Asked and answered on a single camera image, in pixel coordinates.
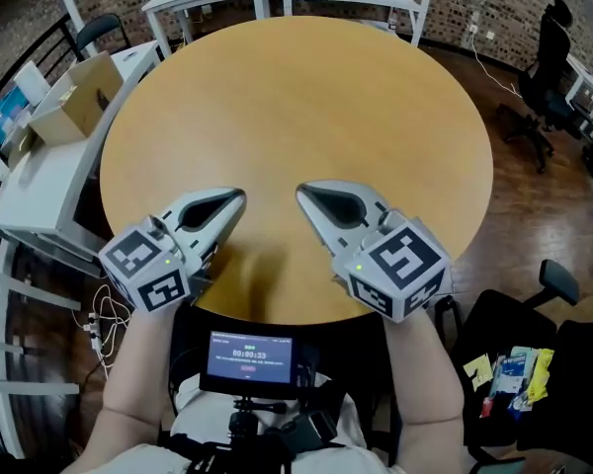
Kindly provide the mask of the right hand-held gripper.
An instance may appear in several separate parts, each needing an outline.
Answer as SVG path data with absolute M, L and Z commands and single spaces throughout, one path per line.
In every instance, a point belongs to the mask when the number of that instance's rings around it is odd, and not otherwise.
M 419 218 L 387 211 L 372 187 L 315 180 L 297 186 L 296 200 L 321 243 L 339 255 L 332 270 L 347 293 L 389 321 L 402 322 L 442 287 L 450 264 L 446 250 Z

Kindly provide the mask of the blue and white snack packet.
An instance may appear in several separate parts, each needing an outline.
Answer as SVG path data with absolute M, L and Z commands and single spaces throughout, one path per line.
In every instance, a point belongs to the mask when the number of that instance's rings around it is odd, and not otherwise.
M 510 394 L 519 393 L 530 380 L 537 357 L 537 352 L 506 357 L 500 365 L 498 391 Z

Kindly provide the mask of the blue and silver snack packet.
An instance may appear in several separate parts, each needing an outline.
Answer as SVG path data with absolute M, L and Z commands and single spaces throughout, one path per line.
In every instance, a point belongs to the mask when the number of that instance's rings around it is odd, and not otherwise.
M 527 391 L 522 391 L 512 398 L 507 410 L 511 415 L 518 418 L 523 413 L 531 412 L 532 408 L 533 405 L 529 402 Z

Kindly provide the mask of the person's left forearm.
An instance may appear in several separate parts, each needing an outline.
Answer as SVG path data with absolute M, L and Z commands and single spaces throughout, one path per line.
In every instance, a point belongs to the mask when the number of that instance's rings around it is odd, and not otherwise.
M 131 315 L 82 454 L 61 474 L 83 474 L 123 452 L 157 441 L 167 400 L 173 325 L 180 307 Z

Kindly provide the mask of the round wooden table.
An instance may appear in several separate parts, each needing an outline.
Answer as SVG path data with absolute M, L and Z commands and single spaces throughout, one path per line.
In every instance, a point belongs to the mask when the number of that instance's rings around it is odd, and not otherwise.
M 483 120 L 456 78 L 395 36 L 323 17 L 255 20 L 168 56 L 130 93 L 100 169 L 121 231 L 179 195 L 236 187 L 244 215 L 212 262 L 208 311 L 270 324 L 357 317 L 297 186 L 373 187 L 420 218 L 458 258 L 487 211 L 493 161 Z

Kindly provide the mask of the black chest monitor screen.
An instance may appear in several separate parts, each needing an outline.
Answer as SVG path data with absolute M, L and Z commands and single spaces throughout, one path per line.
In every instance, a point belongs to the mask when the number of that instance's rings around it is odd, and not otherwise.
M 200 388 L 232 396 L 294 400 L 298 348 L 289 337 L 211 331 Z

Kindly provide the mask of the white power strip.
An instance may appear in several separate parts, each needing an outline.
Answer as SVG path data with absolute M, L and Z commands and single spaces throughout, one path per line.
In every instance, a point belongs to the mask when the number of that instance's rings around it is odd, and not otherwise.
M 87 322 L 83 326 L 83 330 L 88 333 L 91 348 L 97 356 L 101 356 L 103 349 L 103 341 L 100 328 L 100 316 L 96 312 L 88 314 Z

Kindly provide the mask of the white cabinet desk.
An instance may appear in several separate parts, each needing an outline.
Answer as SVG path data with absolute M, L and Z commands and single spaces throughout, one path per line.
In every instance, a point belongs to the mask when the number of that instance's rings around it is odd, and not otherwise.
M 106 241 L 76 222 L 79 198 L 122 104 L 160 63 L 155 40 L 112 59 L 124 84 L 91 136 L 28 152 L 0 186 L 0 232 L 91 277 L 101 274 L 95 260 Z

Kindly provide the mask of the black mesh office chair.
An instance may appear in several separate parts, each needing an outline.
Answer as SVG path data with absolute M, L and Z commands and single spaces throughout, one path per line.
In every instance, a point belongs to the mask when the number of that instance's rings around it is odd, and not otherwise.
M 565 321 L 556 325 L 540 307 L 556 298 L 574 306 L 580 288 L 574 276 L 552 260 L 541 263 L 542 289 L 525 301 L 496 290 L 484 291 L 467 317 L 452 296 L 435 305 L 435 326 L 444 330 L 444 315 L 452 312 L 457 337 L 451 360 L 465 394 L 464 445 L 479 465 L 496 463 L 491 447 L 513 445 L 520 451 L 545 449 L 577 458 L 593 467 L 593 322 Z M 518 394 L 498 391 L 501 362 L 508 356 L 554 350 L 548 396 L 518 418 L 507 407 Z M 464 365 L 487 354 L 493 380 L 476 391 Z M 479 417 L 482 400 L 494 397 L 491 416 Z

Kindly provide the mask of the white paper roll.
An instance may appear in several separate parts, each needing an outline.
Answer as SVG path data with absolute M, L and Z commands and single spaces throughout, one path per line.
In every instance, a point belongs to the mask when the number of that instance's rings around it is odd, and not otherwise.
M 14 76 L 14 82 L 30 105 L 36 107 L 50 90 L 50 85 L 36 64 L 29 60 Z

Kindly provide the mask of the person's white shirt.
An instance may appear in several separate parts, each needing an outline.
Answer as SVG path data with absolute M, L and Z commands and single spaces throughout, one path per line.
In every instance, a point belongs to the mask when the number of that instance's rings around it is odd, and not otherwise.
M 177 397 L 181 406 L 172 431 L 184 438 L 221 438 L 233 399 L 200 390 L 187 381 Z M 341 445 L 299 455 L 287 474 L 406 474 L 398 466 L 387 467 L 371 451 L 360 446 L 355 431 L 357 415 L 346 399 L 341 412 Z M 140 444 L 110 461 L 86 468 L 75 462 L 66 474 L 198 474 L 191 460 L 162 446 Z

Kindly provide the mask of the white work desk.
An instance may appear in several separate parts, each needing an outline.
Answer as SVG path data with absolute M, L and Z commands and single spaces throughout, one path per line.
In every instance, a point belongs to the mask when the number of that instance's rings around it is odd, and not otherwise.
M 570 69 L 575 73 L 576 78 L 571 85 L 565 99 L 577 109 L 584 113 L 580 130 L 585 132 L 587 137 L 593 139 L 593 75 L 587 68 L 571 53 L 566 58 Z

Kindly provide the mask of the white metal rack frame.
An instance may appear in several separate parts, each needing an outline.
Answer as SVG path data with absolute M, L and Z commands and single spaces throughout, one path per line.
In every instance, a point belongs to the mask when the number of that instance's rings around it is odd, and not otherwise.
M 23 296 L 78 311 L 80 304 L 72 299 L 34 287 L 0 272 L 0 292 L 15 292 Z M 65 396 L 79 393 L 79 385 L 72 382 L 31 382 L 9 380 L 6 376 L 5 355 L 23 356 L 27 353 L 23 346 L 16 346 L 0 339 L 0 442 L 6 451 L 18 459 L 25 457 L 22 449 L 10 404 L 10 397 L 16 396 Z

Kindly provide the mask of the black metal frame chair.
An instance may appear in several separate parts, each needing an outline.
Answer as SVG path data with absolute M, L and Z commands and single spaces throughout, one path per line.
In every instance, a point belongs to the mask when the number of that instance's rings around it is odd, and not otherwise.
M 115 30 L 121 32 L 125 42 L 125 45 L 115 50 L 115 53 L 130 49 L 131 44 L 121 19 L 114 13 L 106 13 L 91 20 L 77 33 L 75 44 L 79 56 L 81 56 L 81 51 L 87 45 L 92 44 L 95 40 Z

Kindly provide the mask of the black chest harness mount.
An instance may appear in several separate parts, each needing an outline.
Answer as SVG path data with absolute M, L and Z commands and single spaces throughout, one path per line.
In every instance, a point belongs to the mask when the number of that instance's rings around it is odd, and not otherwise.
M 186 474 L 292 474 L 300 454 L 338 445 L 334 439 L 344 398 L 343 392 L 325 384 L 312 390 L 294 419 L 259 433 L 255 411 L 278 413 L 287 406 L 243 397 L 234 403 L 228 444 L 173 434 L 161 445 L 189 461 Z

